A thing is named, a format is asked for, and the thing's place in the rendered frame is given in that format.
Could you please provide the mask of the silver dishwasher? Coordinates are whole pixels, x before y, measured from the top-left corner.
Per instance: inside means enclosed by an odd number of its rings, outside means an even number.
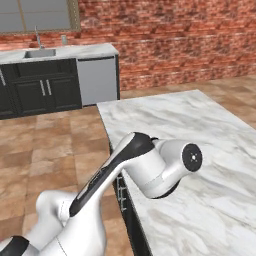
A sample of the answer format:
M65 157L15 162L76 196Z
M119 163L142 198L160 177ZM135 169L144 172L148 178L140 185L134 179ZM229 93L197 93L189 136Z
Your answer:
M77 72L83 106L118 99L114 56L78 59Z

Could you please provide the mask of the black island cabinet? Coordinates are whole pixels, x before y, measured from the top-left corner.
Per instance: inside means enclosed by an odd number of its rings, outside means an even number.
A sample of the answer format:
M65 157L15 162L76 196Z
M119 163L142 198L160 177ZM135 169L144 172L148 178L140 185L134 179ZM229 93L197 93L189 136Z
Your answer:
M133 205L124 175L112 183L134 256L153 256Z

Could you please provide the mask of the black base cupboards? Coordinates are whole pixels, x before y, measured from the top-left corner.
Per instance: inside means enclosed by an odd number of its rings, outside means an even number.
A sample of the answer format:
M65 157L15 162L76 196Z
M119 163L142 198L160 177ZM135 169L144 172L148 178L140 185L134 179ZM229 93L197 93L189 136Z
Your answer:
M81 107L74 58L0 65L0 120Z

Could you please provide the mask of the steel sink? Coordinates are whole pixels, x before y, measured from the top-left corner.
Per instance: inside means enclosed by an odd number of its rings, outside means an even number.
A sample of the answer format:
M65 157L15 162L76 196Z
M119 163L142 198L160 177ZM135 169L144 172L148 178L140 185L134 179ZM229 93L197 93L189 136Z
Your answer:
M26 51L25 58L43 58L43 57L52 57L56 55L55 49L38 49L33 51Z

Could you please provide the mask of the silver tap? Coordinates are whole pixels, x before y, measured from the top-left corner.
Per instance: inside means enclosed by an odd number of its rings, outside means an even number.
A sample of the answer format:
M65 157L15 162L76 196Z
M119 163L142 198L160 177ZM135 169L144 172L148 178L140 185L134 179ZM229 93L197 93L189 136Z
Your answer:
M36 39L37 39L39 48L44 49L44 46L43 46L43 44L41 42L41 39L40 39L40 35L38 33L38 30L37 30L37 26L35 26L35 34L36 34Z

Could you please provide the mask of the window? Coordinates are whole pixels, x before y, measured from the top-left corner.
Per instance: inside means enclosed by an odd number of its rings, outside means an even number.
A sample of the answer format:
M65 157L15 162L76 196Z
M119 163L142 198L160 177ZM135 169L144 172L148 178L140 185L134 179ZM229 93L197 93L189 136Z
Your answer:
M78 0L0 0L0 33L79 30Z

